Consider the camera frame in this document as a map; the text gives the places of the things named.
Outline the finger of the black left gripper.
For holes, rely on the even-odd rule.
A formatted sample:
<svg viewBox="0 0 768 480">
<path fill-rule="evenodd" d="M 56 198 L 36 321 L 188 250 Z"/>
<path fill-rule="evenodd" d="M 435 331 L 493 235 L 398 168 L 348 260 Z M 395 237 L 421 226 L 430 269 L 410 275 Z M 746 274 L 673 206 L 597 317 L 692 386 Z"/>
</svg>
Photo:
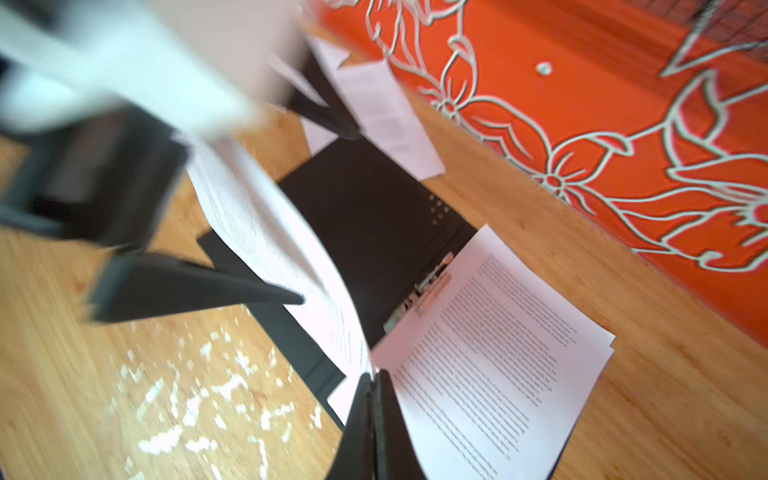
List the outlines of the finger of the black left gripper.
<svg viewBox="0 0 768 480">
<path fill-rule="evenodd" d="M 301 305 L 305 298 L 256 278 L 160 253 L 113 256 L 90 296 L 92 318 L 121 323 L 236 304 Z"/>
<path fill-rule="evenodd" d="M 292 86 L 286 103 L 289 110 L 341 138 L 358 140 L 362 137 L 356 118 L 312 50 L 307 51 L 289 83 Z"/>
</svg>

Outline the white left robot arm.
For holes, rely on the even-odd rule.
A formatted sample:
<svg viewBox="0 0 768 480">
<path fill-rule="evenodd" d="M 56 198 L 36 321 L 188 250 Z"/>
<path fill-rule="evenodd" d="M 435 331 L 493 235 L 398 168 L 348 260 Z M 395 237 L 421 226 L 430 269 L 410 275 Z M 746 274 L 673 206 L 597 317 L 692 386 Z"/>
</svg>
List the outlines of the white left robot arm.
<svg viewBox="0 0 768 480">
<path fill-rule="evenodd" d="M 237 303 L 356 317 L 328 253 L 232 130 L 280 104 L 346 139 L 360 128 L 311 52 L 290 1 L 5 1 L 1 131 L 32 153 L 4 223 L 115 253 L 90 302 L 118 323 Z M 284 286 L 147 251 L 188 159 L 239 173 L 264 205 L 263 239 L 286 253 Z"/>
</svg>

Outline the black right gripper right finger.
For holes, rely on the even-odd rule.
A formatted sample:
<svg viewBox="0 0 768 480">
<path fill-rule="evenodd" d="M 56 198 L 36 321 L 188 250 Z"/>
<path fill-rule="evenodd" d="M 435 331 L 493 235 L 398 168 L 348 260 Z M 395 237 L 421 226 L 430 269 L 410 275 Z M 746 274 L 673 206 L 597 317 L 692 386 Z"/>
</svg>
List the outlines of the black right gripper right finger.
<svg viewBox="0 0 768 480">
<path fill-rule="evenodd" d="M 374 438 L 376 479 L 426 480 L 386 370 L 380 370 L 374 381 Z"/>
</svg>

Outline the printed paper sheet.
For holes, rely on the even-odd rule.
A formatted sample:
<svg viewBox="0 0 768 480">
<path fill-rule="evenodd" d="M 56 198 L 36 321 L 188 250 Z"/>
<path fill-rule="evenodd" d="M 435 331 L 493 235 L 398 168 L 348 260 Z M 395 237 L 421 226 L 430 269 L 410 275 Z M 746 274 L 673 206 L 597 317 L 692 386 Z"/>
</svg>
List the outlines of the printed paper sheet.
<svg viewBox="0 0 768 480">
<path fill-rule="evenodd" d="M 484 226 L 372 359 L 428 478 L 546 479 L 613 340 Z"/>
<path fill-rule="evenodd" d="M 288 313 L 342 374 L 320 395 L 345 421 L 370 349 L 351 295 L 304 217 L 257 160 L 235 140 L 207 143 L 174 136 L 188 147 L 187 171 L 208 223 L 263 281 L 304 299 Z"/>
</svg>

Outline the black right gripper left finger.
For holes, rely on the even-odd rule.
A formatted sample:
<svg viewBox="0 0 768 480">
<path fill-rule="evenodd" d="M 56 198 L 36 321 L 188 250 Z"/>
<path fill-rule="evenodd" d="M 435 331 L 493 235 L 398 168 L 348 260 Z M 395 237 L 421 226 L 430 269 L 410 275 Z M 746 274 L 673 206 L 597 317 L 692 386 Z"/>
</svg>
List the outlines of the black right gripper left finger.
<svg viewBox="0 0 768 480">
<path fill-rule="evenodd" d="M 375 478 L 372 384 L 368 373 L 359 378 L 345 430 L 326 480 Z"/>
</svg>

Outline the blue folder black inside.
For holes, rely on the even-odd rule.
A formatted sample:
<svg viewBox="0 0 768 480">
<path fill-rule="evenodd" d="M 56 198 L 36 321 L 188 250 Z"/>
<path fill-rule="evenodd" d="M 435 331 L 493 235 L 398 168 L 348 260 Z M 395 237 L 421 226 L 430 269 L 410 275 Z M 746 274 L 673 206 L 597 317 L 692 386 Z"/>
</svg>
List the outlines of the blue folder black inside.
<svg viewBox="0 0 768 480">
<path fill-rule="evenodd" d="M 429 271 L 480 229 L 443 208 L 418 181 L 366 141 L 338 140 L 275 182 L 338 269 L 372 352 L 384 323 Z"/>
</svg>

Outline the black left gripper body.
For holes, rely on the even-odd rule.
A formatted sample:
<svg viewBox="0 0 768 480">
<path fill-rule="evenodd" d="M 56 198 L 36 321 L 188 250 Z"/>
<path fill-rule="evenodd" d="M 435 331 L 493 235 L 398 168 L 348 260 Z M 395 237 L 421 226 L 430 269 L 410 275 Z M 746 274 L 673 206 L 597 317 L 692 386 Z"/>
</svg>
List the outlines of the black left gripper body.
<svg viewBox="0 0 768 480">
<path fill-rule="evenodd" d="M 149 245 L 188 159 L 172 128 L 136 107 L 12 138 L 29 151 L 3 191 L 2 225 L 104 248 Z"/>
</svg>

